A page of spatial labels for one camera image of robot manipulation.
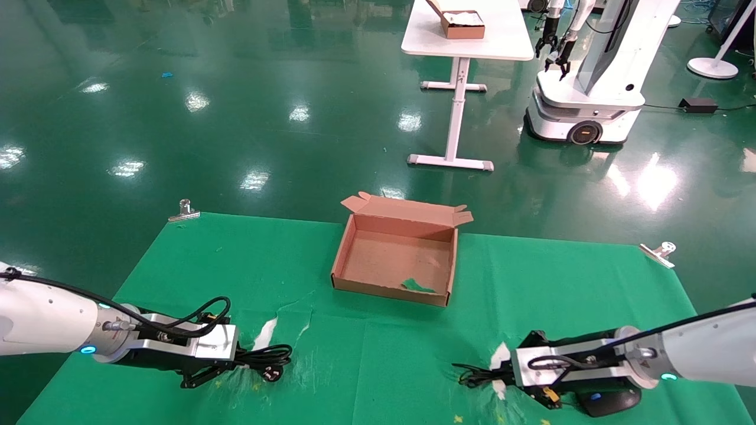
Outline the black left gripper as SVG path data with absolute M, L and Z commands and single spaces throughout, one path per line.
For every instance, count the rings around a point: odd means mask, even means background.
M 153 349 L 131 349 L 114 361 L 114 365 L 172 371 L 182 376 L 181 389 L 195 389 L 228 371 L 237 368 L 235 361 L 198 360 L 185 355 Z

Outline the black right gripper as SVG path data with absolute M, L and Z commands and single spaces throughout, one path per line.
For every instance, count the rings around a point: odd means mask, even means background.
M 606 341 L 613 341 L 616 334 L 617 331 L 598 331 L 580 336 L 564 337 L 552 341 L 546 336 L 545 331 L 531 331 L 527 334 L 521 344 L 519 344 L 519 349 L 543 346 L 557 348 L 577 345 L 577 349 L 572 350 L 590 350 L 607 344 Z M 512 363 L 501 363 L 498 368 L 491 368 L 490 380 L 491 382 L 501 381 L 503 384 L 516 384 Z

